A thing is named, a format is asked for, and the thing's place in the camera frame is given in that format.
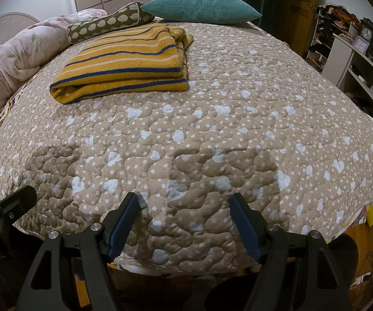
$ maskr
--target yellow striped blanket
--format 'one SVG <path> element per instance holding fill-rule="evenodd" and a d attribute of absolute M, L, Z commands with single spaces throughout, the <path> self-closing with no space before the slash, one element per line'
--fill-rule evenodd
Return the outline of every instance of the yellow striped blanket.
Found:
<path fill-rule="evenodd" d="M 185 91 L 185 30 L 148 24 L 100 37 L 63 68 L 50 85 L 61 104 L 119 92 Z"/>

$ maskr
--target metal bolt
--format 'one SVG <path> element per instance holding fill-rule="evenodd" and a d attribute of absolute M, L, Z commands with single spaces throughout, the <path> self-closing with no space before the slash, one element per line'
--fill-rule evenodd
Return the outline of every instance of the metal bolt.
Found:
<path fill-rule="evenodd" d="M 90 226 L 90 229 L 91 229 L 92 231 L 100 230 L 100 229 L 101 229 L 101 223 L 93 223 L 93 224 Z"/>
<path fill-rule="evenodd" d="M 51 238 L 51 240 L 54 240 L 55 238 L 57 238 L 58 237 L 58 231 L 56 231 L 56 230 L 53 230 L 53 231 L 51 231 L 49 234 L 48 234 L 48 237 L 49 238 Z"/>
<path fill-rule="evenodd" d="M 312 230 L 310 232 L 310 235 L 313 237 L 313 238 L 321 238 L 321 233 L 318 232 L 317 230 Z"/>
<path fill-rule="evenodd" d="M 268 224 L 267 229 L 270 231 L 277 231 L 279 230 L 279 226 L 275 223 L 270 223 Z"/>

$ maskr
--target beige bedspread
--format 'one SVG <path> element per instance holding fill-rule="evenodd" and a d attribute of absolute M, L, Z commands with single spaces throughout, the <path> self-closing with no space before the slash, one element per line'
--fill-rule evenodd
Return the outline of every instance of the beige bedspread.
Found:
<path fill-rule="evenodd" d="M 228 272 L 250 264 L 227 204 L 330 240 L 373 201 L 373 120 L 281 41 L 250 29 L 182 24 L 190 90 L 57 103 L 49 84 L 94 39 L 27 86 L 0 127 L 0 200 L 29 184 L 39 201 L 16 226 L 77 232 L 141 193 L 116 264 Z"/>

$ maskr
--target wooden door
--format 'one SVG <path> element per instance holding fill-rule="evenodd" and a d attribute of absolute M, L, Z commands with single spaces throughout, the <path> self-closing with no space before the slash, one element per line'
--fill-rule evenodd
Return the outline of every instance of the wooden door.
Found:
<path fill-rule="evenodd" d="M 318 0 L 283 0 L 281 30 L 277 38 L 288 43 L 290 48 L 303 55 L 314 19 Z"/>

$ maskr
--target green patterned pillow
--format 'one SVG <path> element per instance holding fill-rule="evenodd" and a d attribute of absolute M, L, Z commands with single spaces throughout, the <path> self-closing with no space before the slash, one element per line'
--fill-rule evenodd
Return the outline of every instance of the green patterned pillow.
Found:
<path fill-rule="evenodd" d="M 151 22 L 155 17 L 140 9 L 142 2 L 130 2 L 117 12 L 100 18 L 86 18 L 68 26 L 67 37 L 71 44 L 75 44 L 90 37 L 122 28 L 141 26 Z"/>

